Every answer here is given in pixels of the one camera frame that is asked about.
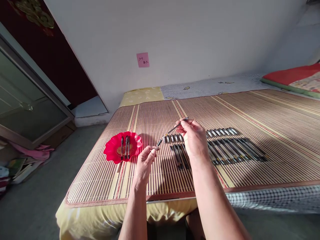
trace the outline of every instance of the glass door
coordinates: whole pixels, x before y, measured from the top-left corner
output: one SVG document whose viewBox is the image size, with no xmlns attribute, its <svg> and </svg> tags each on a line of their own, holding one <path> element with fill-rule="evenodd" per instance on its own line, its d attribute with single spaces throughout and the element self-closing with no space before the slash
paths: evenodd
<svg viewBox="0 0 320 240">
<path fill-rule="evenodd" d="M 69 109 L 0 38 L 0 136 L 33 149 L 73 118 Z"/>
</svg>

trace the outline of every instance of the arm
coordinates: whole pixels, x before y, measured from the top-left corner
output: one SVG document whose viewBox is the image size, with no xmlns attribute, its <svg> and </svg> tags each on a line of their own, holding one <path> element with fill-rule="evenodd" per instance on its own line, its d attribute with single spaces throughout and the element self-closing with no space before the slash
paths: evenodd
<svg viewBox="0 0 320 240">
<path fill-rule="evenodd" d="M 229 203 L 210 162 L 205 129 L 195 120 L 182 121 L 177 129 L 184 136 L 193 183 L 207 239 L 250 239 Z"/>
<path fill-rule="evenodd" d="M 147 146 L 138 156 L 119 240 L 147 240 L 146 187 L 156 157 L 155 148 Z"/>
</svg>

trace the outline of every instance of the yellow bed sheet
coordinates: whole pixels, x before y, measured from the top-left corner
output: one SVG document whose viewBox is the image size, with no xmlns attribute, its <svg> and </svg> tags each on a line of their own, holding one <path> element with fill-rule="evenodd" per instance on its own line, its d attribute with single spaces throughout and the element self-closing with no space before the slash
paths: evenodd
<svg viewBox="0 0 320 240">
<path fill-rule="evenodd" d="M 126 92 L 120 107 L 164 100 L 160 87 Z M 57 213 L 61 240 L 110 239 L 122 225 L 127 204 L 70 208 L 62 201 Z M 150 223 L 177 222 L 197 208 L 196 199 L 148 203 L 146 219 Z"/>
<path fill-rule="evenodd" d="M 126 92 L 123 95 L 120 107 L 161 100 L 164 100 L 164 97 L 160 87 L 140 88 Z"/>
</svg>

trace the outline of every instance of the hand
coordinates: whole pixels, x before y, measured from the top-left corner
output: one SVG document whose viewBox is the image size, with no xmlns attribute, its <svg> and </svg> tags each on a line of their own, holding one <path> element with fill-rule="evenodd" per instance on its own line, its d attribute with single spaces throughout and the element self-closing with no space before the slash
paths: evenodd
<svg viewBox="0 0 320 240">
<path fill-rule="evenodd" d="M 176 122 L 177 125 L 181 123 L 176 128 L 176 131 L 181 133 L 184 138 L 189 158 L 191 160 L 201 157 L 209 159 L 206 130 L 196 120 L 188 119 L 183 121 L 183 119 L 181 118 Z"/>
<path fill-rule="evenodd" d="M 160 148 L 157 146 L 147 146 L 138 156 L 137 166 L 133 177 L 133 185 L 136 189 L 146 190 L 151 172 L 151 164 L 157 157 Z"/>
</svg>

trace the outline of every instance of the person's left hand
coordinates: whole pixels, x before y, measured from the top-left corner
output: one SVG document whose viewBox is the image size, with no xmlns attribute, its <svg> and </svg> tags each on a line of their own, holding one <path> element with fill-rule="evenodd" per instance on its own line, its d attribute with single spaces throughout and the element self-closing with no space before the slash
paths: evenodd
<svg viewBox="0 0 320 240">
<path fill-rule="evenodd" d="M 151 172 L 151 164 L 154 158 L 157 157 L 157 151 L 160 148 L 157 146 L 147 146 L 138 156 L 137 166 L 133 177 L 133 184 L 135 188 L 145 188 L 149 181 Z"/>
</svg>

